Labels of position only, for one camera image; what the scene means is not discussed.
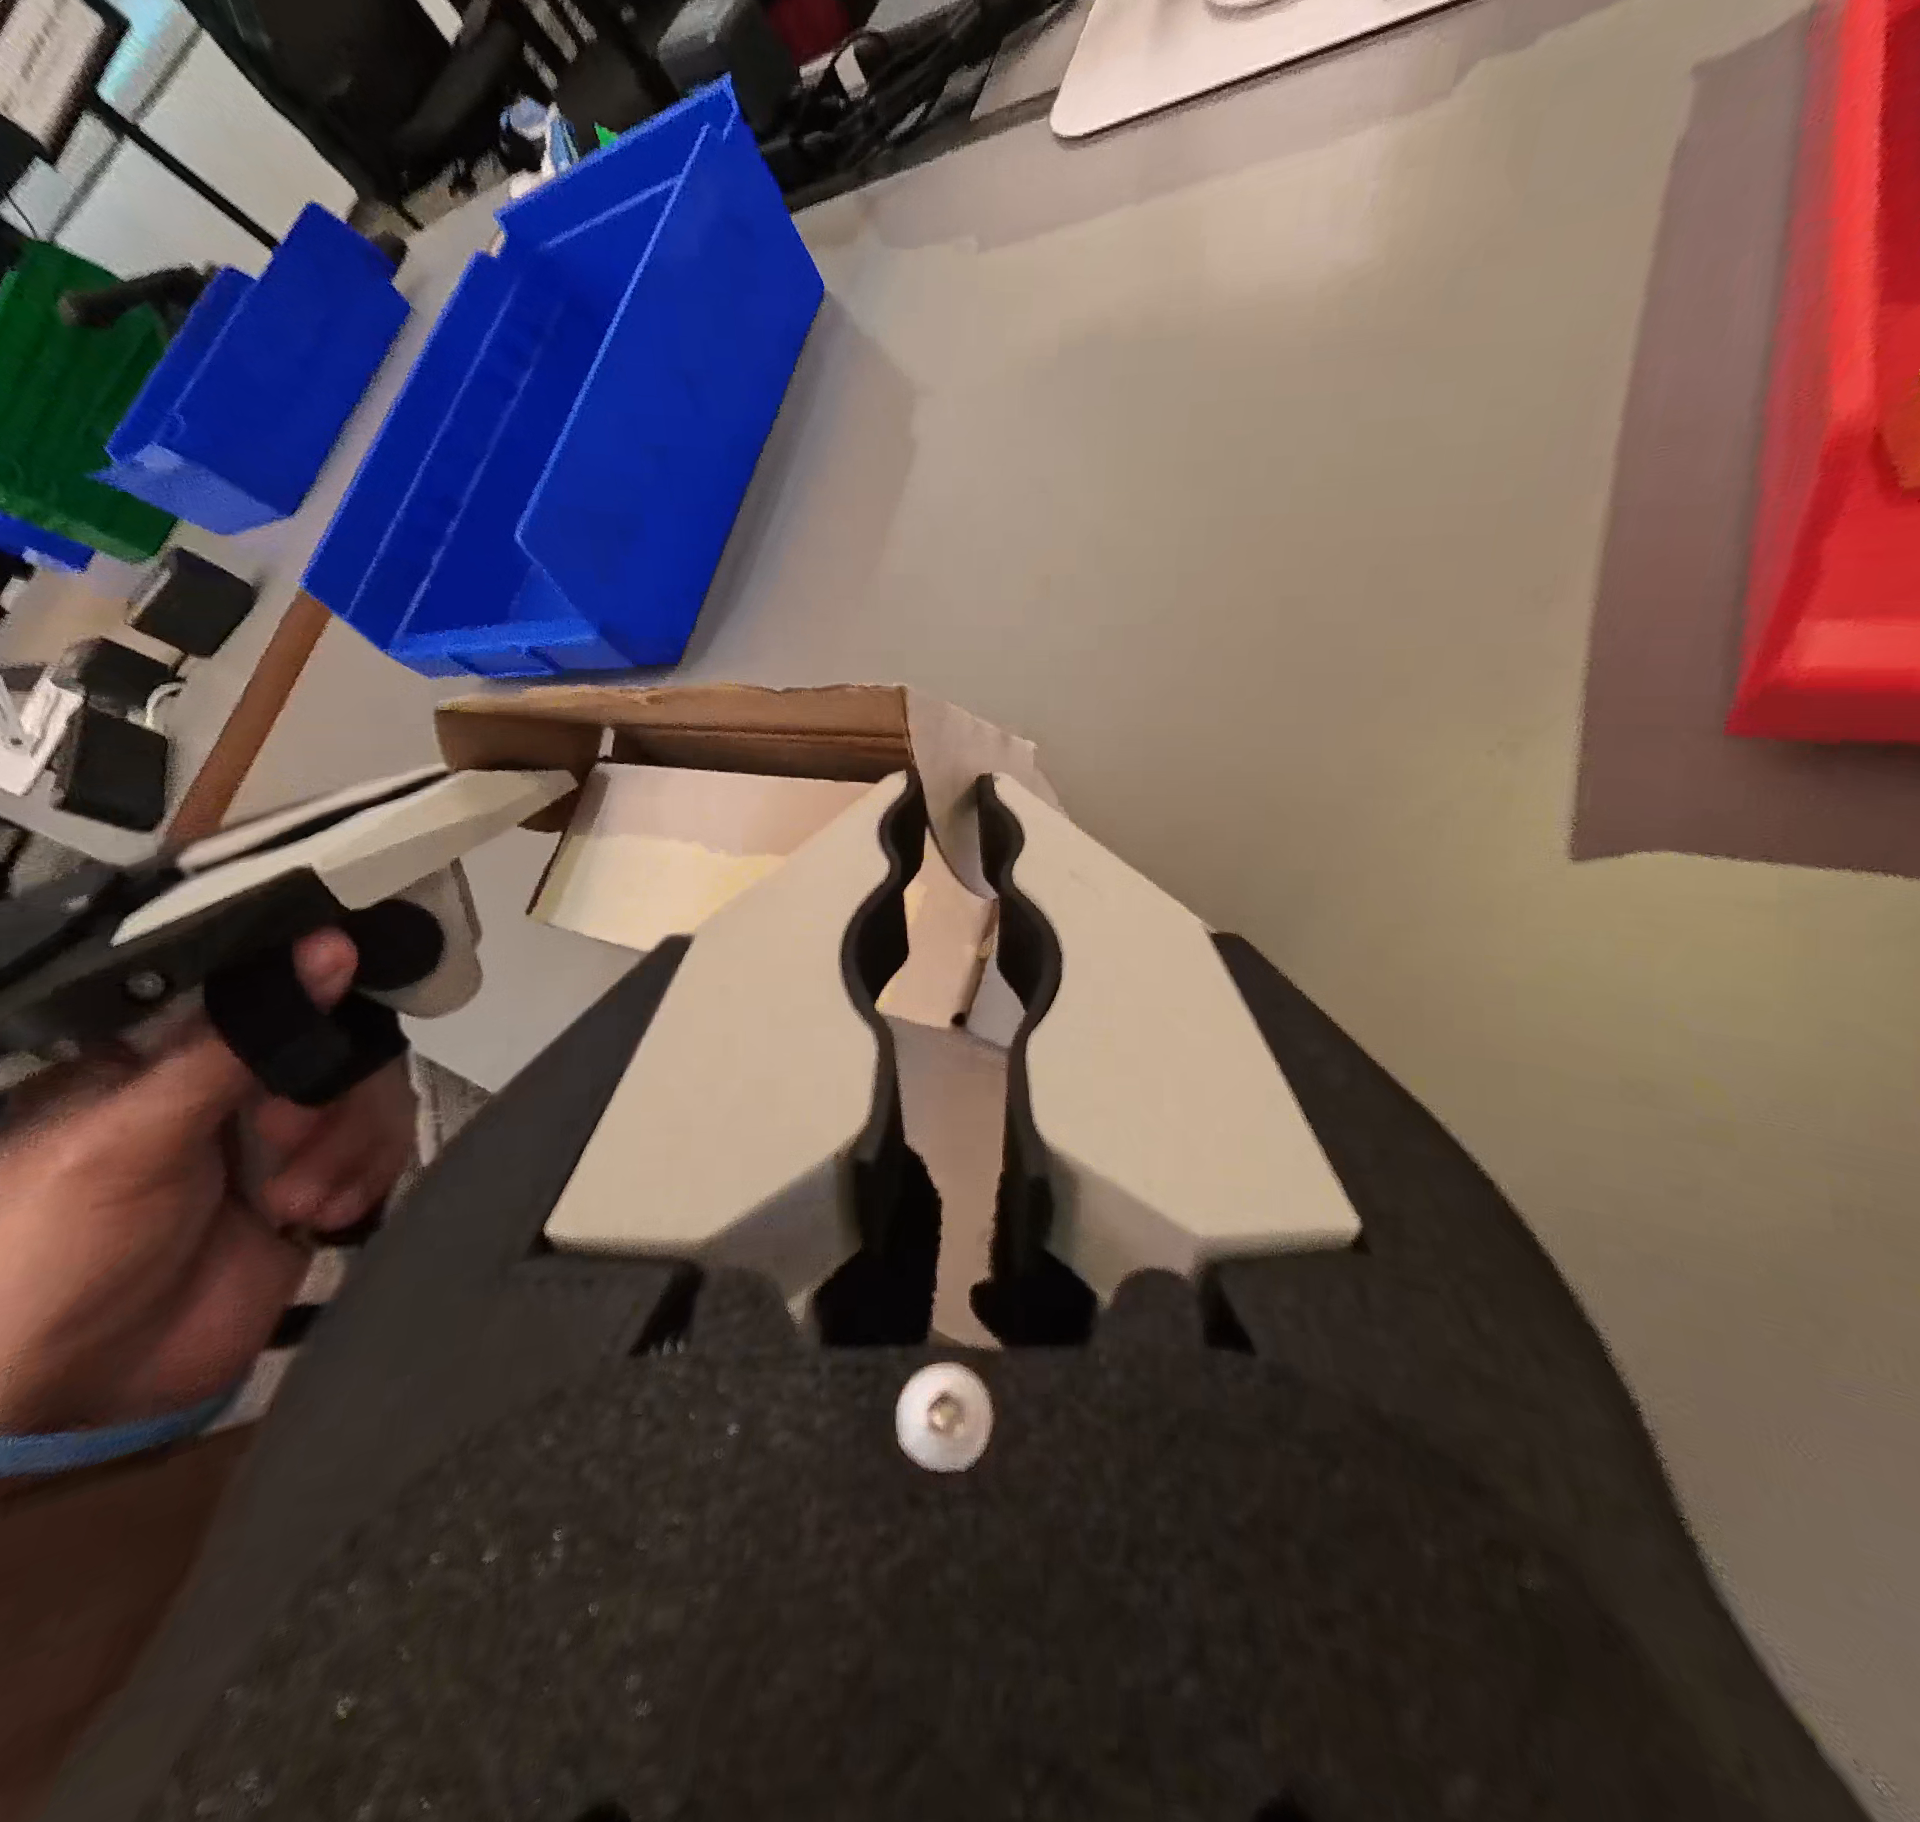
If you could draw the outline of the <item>green plastic bin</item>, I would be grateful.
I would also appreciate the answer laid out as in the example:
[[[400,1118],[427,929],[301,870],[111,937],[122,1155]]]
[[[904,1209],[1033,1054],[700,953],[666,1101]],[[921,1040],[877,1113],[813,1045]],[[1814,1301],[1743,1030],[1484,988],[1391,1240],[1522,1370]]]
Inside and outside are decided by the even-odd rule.
[[[86,546],[147,563],[173,515],[110,488],[106,438],[165,356],[165,321],[136,307],[106,326],[76,326],[60,300],[110,289],[111,277],[56,246],[24,242],[4,272],[4,513]]]

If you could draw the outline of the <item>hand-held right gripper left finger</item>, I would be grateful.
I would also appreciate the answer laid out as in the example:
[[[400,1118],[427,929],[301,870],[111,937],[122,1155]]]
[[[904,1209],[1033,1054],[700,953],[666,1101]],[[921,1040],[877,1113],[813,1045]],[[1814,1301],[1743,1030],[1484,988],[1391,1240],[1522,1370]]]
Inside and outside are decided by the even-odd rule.
[[[837,1348],[928,1341],[939,1195],[879,1016],[924,843],[920,775],[889,772],[687,941],[546,1216],[555,1251],[765,1277]]]

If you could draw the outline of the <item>grey desk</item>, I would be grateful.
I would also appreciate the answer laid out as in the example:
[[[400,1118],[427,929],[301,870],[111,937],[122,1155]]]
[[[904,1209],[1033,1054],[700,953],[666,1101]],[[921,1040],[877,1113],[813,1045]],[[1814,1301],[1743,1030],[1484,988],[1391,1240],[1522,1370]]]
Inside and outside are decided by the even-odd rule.
[[[1597,1310],[1918,1817],[1918,759],[1724,736],[1818,0],[1481,0],[804,213],[676,681],[897,681],[1255,941]]]

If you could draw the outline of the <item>white desk mat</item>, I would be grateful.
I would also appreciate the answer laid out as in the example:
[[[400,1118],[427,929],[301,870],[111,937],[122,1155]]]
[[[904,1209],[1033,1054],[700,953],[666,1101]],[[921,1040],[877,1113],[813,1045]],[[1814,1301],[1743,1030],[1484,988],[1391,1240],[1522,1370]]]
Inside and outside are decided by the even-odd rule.
[[[1466,0],[1283,0],[1217,12],[1204,0],[1091,0],[1051,130],[1080,141]]]

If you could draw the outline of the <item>black power adapter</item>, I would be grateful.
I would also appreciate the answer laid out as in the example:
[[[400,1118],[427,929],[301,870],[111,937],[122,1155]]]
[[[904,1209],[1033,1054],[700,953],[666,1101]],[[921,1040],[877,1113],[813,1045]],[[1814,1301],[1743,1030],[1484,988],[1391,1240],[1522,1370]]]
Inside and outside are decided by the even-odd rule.
[[[169,736],[83,707],[56,756],[56,805],[106,828],[151,835],[169,798]]]
[[[184,661],[216,658],[259,602],[259,586],[188,546],[169,546],[141,579],[123,623]]]
[[[123,641],[86,638],[56,665],[52,677],[86,708],[149,723],[154,700],[177,695],[184,673],[178,661],[149,654]]]

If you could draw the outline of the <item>black framed sign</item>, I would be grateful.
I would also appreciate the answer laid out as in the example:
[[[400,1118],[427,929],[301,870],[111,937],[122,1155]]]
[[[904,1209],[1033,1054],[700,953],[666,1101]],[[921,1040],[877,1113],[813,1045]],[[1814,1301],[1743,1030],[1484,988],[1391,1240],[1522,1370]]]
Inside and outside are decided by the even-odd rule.
[[[132,37],[110,0],[4,0],[4,198],[56,165],[102,107],[102,78]]]

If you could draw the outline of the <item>dark grey device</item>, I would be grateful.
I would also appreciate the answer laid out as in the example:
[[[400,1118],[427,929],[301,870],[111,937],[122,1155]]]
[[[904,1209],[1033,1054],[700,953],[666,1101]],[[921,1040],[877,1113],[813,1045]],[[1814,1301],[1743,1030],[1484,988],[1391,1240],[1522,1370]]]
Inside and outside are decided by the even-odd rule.
[[[658,65],[676,92],[730,81],[757,138],[779,133],[802,92],[802,69],[762,0],[687,0],[658,37]]]

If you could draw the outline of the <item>brown garment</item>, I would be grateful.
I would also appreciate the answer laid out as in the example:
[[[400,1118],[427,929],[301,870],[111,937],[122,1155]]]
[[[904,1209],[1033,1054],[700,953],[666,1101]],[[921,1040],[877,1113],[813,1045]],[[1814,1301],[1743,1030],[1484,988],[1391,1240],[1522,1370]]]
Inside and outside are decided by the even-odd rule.
[[[4,1478],[4,1817],[34,1819],[194,1570],[259,1429]]]

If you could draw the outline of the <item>black office chair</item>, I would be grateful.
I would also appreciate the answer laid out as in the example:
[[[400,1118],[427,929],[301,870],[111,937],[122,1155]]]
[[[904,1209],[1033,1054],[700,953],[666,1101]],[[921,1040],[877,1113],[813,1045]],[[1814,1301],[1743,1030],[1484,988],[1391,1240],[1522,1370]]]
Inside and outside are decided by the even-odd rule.
[[[539,88],[510,2],[446,37],[420,0],[198,0],[201,29],[365,200],[470,181]]]

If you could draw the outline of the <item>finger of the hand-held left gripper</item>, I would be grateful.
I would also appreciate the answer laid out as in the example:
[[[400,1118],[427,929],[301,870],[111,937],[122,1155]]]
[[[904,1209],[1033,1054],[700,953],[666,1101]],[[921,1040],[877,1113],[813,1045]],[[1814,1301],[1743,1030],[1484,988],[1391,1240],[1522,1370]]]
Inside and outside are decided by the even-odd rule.
[[[250,817],[183,849],[178,881],[123,916],[111,950],[147,967],[198,950],[201,982],[250,953],[250,919],[263,946],[369,919],[358,984],[402,1017],[444,1017],[482,988],[467,853],[575,790],[573,772],[400,772]]]
[[[221,835],[202,836],[162,864],[166,881],[267,881],[297,866],[330,866],[380,857],[415,841],[415,828],[437,828],[441,809],[420,811],[452,772],[413,772],[354,783],[333,794],[294,804]]]

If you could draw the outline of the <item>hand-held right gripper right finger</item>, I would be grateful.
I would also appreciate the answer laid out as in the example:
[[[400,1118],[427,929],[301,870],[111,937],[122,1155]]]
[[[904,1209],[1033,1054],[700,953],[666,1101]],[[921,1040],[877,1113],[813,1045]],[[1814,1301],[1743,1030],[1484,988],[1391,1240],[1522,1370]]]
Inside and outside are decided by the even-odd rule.
[[[1005,1347],[1077,1347],[1137,1273],[1346,1251],[1363,1218],[1220,937],[1011,772],[975,785],[1019,1017],[989,1267]]]

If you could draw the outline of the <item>small blue plastic bin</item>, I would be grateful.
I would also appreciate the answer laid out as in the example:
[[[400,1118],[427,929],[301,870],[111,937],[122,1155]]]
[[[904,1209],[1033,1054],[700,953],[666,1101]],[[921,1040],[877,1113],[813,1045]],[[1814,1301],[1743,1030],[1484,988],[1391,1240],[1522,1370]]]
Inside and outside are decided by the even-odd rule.
[[[93,482],[219,536],[291,518],[413,313],[402,261],[306,205],[262,272],[216,269]]]

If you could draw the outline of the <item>white cardboard box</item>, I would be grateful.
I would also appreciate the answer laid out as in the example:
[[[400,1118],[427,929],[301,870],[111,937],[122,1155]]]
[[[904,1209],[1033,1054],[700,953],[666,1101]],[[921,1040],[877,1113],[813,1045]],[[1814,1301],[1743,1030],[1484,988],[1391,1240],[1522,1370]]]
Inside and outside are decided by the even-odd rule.
[[[491,685],[437,707],[437,743],[452,771],[578,778],[530,820],[559,843],[526,909],[625,950],[695,930],[873,783],[913,771],[928,846],[906,887],[906,964],[879,1008],[932,1028],[967,1025],[989,979],[975,783],[1006,772],[1062,804],[1032,740],[897,681]]]

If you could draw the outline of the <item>red plastic bin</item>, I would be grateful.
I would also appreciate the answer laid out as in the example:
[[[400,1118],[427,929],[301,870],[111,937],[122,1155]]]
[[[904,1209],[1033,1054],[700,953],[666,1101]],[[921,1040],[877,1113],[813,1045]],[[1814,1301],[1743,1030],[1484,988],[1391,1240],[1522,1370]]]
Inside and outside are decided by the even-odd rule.
[[[1818,0],[1726,732],[1918,743],[1918,0]]]

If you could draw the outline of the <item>person's left hand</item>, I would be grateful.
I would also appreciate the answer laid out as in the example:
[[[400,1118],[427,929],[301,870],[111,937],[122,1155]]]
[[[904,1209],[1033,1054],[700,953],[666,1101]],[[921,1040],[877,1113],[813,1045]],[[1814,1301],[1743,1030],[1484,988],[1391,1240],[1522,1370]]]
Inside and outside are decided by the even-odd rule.
[[[415,1157],[402,1062],[325,1107],[273,1096],[202,1011],[11,1092],[4,1433],[147,1424],[229,1394],[315,1251]]]

